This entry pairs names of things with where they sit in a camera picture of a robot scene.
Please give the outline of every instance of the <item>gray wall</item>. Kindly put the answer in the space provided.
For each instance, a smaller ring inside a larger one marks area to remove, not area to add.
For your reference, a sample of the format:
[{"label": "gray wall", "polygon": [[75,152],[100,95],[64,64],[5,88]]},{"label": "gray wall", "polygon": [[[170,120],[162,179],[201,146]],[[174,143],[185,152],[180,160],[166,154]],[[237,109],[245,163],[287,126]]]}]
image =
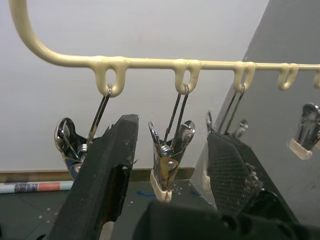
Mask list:
[{"label": "gray wall", "polygon": [[[319,12],[318,0],[270,0],[244,60],[320,64]],[[314,149],[310,161],[302,161],[287,148],[302,106],[320,104],[320,90],[313,88],[314,74],[300,72],[289,90],[280,91],[277,72],[256,72],[232,129],[241,119],[248,120],[242,140],[252,147],[298,219],[320,225],[320,151]]]},{"label": "gray wall", "polygon": [[[63,54],[238,61],[268,0],[28,0],[39,39]],[[19,39],[8,1],[0,0],[0,171],[65,169],[54,129],[70,117],[87,136],[101,101],[90,69],[49,64]],[[107,73],[114,83],[115,74]],[[135,168],[153,166],[148,121],[163,138],[177,92],[172,70],[129,69],[110,99],[97,134],[122,114],[139,114]],[[229,71],[202,71],[184,120],[197,133],[182,166],[193,167],[206,141],[205,113],[218,113],[232,83]]]}]

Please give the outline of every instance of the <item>metal spring clip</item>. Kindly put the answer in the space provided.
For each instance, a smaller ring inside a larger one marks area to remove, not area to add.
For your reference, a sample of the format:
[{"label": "metal spring clip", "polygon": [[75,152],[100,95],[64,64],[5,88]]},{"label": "metal spring clip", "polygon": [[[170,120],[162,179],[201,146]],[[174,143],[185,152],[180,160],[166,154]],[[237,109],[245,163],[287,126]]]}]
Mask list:
[{"label": "metal spring clip", "polygon": [[73,180],[76,179],[80,171],[90,145],[98,139],[94,138],[101,117],[104,113],[108,100],[112,92],[112,86],[108,85],[108,93],[102,97],[98,111],[94,117],[90,132],[87,138],[76,133],[74,122],[70,118],[63,118],[54,131],[54,142],[56,148],[61,152],[62,158],[69,170]]},{"label": "metal spring clip", "polygon": [[173,108],[169,126],[166,129],[164,139],[161,140],[153,123],[148,123],[153,140],[153,169],[150,174],[150,181],[156,197],[160,201],[169,202],[172,198],[171,184],[175,179],[180,162],[184,156],[185,150],[194,137],[195,124],[188,120],[181,124],[184,109],[189,94],[189,87],[186,88],[186,94],[182,102],[176,130],[173,139],[167,141],[168,135],[177,112],[181,94],[179,93]]}]

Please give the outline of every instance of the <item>floor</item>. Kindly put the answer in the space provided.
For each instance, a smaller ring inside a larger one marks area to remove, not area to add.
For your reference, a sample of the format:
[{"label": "floor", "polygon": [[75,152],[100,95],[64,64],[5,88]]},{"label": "floor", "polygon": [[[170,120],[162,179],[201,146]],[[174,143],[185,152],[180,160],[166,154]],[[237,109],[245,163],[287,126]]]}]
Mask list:
[{"label": "floor", "polygon": [[[67,196],[68,191],[0,194],[2,239],[36,240],[48,235]],[[149,182],[131,182],[112,240],[130,240],[139,218],[154,199]],[[212,210],[188,180],[176,181],[172,202]]]}]

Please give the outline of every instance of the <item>clip jaw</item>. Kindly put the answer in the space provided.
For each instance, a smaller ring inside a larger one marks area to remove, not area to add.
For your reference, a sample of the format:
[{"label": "clip jaw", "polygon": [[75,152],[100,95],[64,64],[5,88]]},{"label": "clip jaw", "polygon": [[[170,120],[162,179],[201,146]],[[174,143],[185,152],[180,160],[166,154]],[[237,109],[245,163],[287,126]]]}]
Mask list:
[{"label": "clip jaw", "polygon": [[192,121],[186,121],[180,126],[176,138],[168,142],[159,139],[151,121],[149,129],[153,139],[153,169],[150,174],[150,182],[157,199],[170,202],[172,183],[186,148],[194,137],[196,127]]},{"label": "clip jaw", "polygon": [[301,159],[308,160],[312,149],[319,148],[320,139],[319,106],[307,103],[302,107],[302,116],[295,137],[289,142],[289,148]]},{"label": "clip jaw", "polygon": [[87,153],[87,139],[76,133],[74,122],[66,117],[54,131],[54,142],[72,179],[75,180]]}]

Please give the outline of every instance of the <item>textured black surface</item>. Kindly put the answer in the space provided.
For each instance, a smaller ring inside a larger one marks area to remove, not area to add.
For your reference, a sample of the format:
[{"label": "textured black surface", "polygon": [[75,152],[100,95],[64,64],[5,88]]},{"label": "textured black surface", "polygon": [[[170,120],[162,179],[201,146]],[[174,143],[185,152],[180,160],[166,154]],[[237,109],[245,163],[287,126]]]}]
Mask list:
[{"label": "textured black surface", "polygon": [[214,211],[152,202],[133,240],[317,240],[320,229],[260,217],[232,217]]},{"label": "textured black surface", "polygon": [[208,174],[217,209],[225,214],[237,215],[257,193],[249,188],[250,172],[234,144],[223,135],[208,135]]},{"label": "textured black surface", "polygon": [[208,173],[217,209],[285,222],[296,217],[252,149],[231,135],[208,135]]},{"label": "textured black surface", "polygon": [[122,116],[88,149],[50,240],[95,240],[121,214],[138,138],[137,115]]}]

